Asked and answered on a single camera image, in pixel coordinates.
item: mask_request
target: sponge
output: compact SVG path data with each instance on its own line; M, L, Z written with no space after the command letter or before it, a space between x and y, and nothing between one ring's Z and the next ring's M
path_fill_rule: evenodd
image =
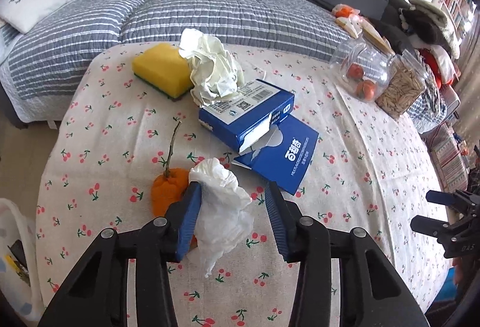
M148 49L131 64L136 76L173 99L194 87L187 60L170 44L160 43Z

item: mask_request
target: crumpled paper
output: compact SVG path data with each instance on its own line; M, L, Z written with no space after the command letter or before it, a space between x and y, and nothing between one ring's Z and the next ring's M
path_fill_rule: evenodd
M242 68L217 37L185 29L179 48L178 53L191 68L194 88L190 93L198 106L229 101L239 95L237 89L245 84Z
M254 219L244 211L251 198L217 158L205 159L191 169L189 182L192 181L202 186L202 206L194 230L198 247L187 257L208 277L217 259L251 233Z

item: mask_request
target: curtain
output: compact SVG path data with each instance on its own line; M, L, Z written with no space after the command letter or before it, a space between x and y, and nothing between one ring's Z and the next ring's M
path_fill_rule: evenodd
M462 72L459 82L454 85L460 97L457 109L459 120L455 131L462 136L470 149L470 163L475 159L474 145L480 139L480 9L476 9L470 33L460 46L458 68Z

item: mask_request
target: cherry print tablecloth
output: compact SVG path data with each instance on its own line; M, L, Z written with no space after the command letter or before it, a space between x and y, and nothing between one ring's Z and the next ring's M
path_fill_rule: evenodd
M135 78L131 60L153 43L120 45L91 63L65 115L46 165L37 209L37 260L48 304L75 262L105 227L140 228L152 217L150 187L163 171L177 120L173 167L217 157L251 193L253 233L218 260L209 278L187 258L169 264L178 324L286 326L298 266L277 252L264 202L266 181L230 163L234 153L204 129L189 95L177 102ZM360 226L378 242L423 310L445 280L448 261L431 238L410 230L416 214L446 219L424 195L439 190L427 151L410 118L393 121L375 104L337 88L325 63L286 52L227 46L249 73L295 95L293 115L320 133L295 196L303 214L349 231ZM129 323L136 325L130 263ZM338 323L338 264L333 261L332 325Z

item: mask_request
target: bookshelf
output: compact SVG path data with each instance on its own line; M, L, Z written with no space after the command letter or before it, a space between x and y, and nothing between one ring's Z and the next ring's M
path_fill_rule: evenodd
M441 9L455 26L457 38L463 39L471 27L475 4L472 0L443 0Z

